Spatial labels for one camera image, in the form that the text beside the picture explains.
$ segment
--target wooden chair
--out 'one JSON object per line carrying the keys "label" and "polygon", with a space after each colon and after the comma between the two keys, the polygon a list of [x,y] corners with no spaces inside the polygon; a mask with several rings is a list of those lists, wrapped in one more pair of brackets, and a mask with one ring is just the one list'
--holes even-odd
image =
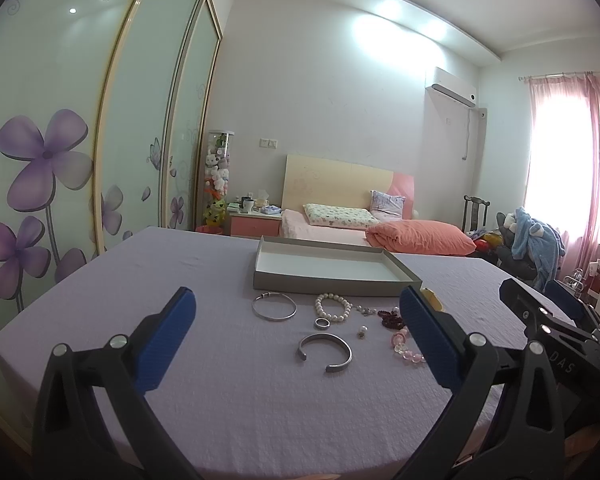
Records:
{"label": "wooden chair", "polygon": [[484,218],[482,219],[482,226],[487,225],[487,208],[491,205],[491,202],[485,202],[483,199],[477,196],[464,196],[464,216],[462,217],[462,232],[466,232],[464,227],[466,226],[466,207],[471,202],[471,225],[469,231],[475,231],[478,228],[478,214],[480,213],[480,206],[484,206]]}

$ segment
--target headboard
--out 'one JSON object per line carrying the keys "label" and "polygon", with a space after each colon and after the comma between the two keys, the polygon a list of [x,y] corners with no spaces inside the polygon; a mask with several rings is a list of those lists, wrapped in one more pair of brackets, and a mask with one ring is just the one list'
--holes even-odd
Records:
{"label": "headboard", "polygon": [[282,209],[304,211],[308,203],[369,208],[371,190],[407,197],[402,218],[413,210],[413,177],[339,160],[287,155]]}

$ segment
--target pink bead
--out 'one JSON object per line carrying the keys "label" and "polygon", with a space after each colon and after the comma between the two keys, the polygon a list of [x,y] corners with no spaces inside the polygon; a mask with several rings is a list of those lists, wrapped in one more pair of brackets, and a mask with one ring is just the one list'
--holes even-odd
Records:
{"label": "pink bead", "polygon": [[405,338],[404,334],[401,334],[400,332],[397,332],[391,336],[391,346],[405,344],[406,342],[407,339]]}

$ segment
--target white cup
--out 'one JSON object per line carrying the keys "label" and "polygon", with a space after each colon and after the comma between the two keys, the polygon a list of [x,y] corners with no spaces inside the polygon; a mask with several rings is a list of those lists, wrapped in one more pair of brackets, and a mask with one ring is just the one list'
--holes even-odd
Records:
{"label": "white cup", "polygon": [[250,213],[252,209],[253,209],[253,200],[245,200],[244,202],[242,202],[242,212],[243,213]]}

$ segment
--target metal screw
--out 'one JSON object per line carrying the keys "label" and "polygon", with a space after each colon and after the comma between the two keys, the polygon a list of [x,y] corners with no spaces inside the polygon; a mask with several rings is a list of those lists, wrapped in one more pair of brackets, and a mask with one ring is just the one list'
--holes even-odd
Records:
{"label": "metal screw", "polygon": [[531,343],[529,343],[529,350],[531,350],[536,355],[540,355],[544,351],[544,348],[538,341],[532,341]]}
{"label": "metal screw", "polygon": [[469,336],[469,342],[474,346],[485,346],[487,344],[487,338],[477,332]]}
{"label": "metal screw", "polygon": [[109,340],[111,348],[122,348],[124,345],[126,345],[126,335],[115,335]]}
{"label": "metal screw", "polygon": [[59,345],[54,346],[53,354],[56,357],[60,357],[61,355],[66,354],[67,347],[64,343],[60,343]]}

